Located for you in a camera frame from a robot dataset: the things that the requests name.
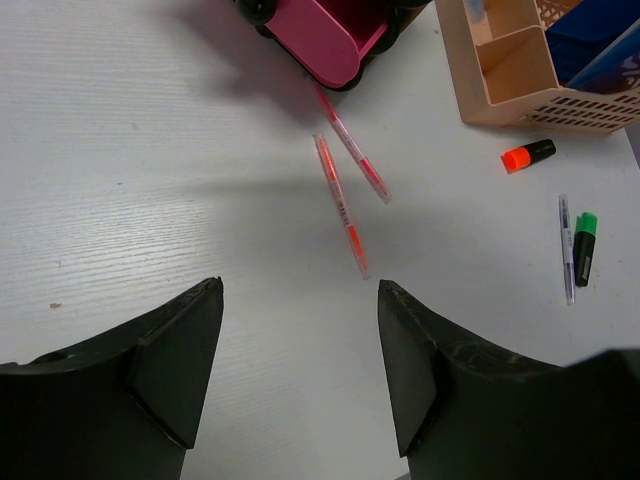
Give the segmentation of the dark clear pen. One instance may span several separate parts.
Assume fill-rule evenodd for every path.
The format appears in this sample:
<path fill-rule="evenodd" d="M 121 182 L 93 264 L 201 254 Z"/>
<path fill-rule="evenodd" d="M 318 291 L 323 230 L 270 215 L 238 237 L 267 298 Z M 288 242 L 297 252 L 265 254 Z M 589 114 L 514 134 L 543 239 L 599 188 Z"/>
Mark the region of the dark clear pen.
<path fill-rule="evenodd" d="M 568 198 L 565 194 L 559 196 L 558 208 L 566 302 L 568 305 L 573 305 L 575 303 L 573 235 Z"/>

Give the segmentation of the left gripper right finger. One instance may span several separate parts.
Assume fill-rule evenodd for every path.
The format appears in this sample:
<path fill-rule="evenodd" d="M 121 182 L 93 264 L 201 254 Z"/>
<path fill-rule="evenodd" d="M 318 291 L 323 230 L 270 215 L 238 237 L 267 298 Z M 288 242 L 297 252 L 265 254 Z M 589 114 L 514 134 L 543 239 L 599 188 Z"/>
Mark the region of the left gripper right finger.
<path fill-rule="evenodd" d="M 569 366 L 500 347 L 378 289 L 378 326 L 399 454 L 413 479 L 635 479 L 639 353 Z"/>

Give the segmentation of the blue clear pen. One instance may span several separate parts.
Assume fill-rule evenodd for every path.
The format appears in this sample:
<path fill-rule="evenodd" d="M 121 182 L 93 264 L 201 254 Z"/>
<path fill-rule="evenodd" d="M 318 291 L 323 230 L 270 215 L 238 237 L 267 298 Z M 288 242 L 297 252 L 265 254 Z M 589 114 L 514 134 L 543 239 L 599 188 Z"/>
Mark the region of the blue clear pen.
<path fill-rule="evenodd" d="M 480 25 L 487 19 L 486 0 L 464 0 L 464 6 L 469 21 L 474 25 Z"/>

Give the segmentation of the black pink drawer organizer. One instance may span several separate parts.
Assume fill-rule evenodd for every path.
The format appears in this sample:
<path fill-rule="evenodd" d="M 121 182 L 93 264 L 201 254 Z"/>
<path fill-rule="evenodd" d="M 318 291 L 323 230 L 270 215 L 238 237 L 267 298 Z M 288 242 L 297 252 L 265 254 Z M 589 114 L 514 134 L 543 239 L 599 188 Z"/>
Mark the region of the black pink drawer organizer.
<path fill-rule="evenodd" d="M 256 31 L 274 40 L 321 86 L 348 91 L 387 52 L 429 0 L 237 0 Z"/>

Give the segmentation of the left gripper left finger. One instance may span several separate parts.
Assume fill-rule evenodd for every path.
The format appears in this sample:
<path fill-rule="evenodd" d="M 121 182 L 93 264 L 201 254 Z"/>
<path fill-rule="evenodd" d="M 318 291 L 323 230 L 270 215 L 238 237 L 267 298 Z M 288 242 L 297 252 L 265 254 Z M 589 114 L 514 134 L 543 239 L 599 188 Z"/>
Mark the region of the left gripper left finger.
<path fill-rule="evenodd" d="M 30 363 L 1 367 L 5 479 L 177 479 L 196 441 L 223 284 Z"/>

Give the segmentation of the long red pen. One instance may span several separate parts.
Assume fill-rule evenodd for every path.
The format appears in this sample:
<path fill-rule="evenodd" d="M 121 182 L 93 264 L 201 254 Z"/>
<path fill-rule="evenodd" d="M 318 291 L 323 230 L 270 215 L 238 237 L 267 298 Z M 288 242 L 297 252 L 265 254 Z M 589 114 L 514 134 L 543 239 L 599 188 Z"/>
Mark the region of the long red pen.
<path fill-rule="evenodd" d="M 323 135 L 313 136 L 316 151 L 321 162 L 326 181 L 336 205 L 338 215 L 347 236 L 352 254 L 363 279 L 369 276 L 369 266 L 356 225 L 350 213 L 348 203 L 338 175 L 335 161 Z"/>

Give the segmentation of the blue plastic folder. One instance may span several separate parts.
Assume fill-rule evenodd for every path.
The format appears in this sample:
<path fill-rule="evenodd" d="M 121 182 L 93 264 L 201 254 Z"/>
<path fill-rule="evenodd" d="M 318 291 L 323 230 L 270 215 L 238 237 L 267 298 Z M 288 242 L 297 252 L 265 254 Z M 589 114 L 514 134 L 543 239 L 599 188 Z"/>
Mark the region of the blue plastic folder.
<path fill-rule="evenodd" d="M 635 0 L 579 1 L 545 32 L 556 76 L 563 85 L 639 19 Z"/>

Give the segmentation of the short red pen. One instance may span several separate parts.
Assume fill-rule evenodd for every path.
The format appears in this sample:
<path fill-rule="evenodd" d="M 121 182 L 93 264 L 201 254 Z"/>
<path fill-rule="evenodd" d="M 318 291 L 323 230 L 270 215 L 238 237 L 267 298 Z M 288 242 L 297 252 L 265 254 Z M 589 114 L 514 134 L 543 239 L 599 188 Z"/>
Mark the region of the short red pen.
<path fill-rule="evenodd" d="M 338 135 L 346 150 L 349 152 L 354 162 L 358 165 L 362 174 L 367 179 L 376 194 L 385 204 L 388 204 L 391 201 L 391 195 L 382 177 L 374 168 L 370 160 L 364 155 L 360 146 L 357 144 L 357 142 L 347 129 L 346 125 L 339 117 L 337 111 L 331 104 L 327 94 L 323 91 L 321 86 L 316 82 L 313 82 L 312 87 L 320 104 L 322 105 L 324 112 L 326 113 L 331 127 Z"/>

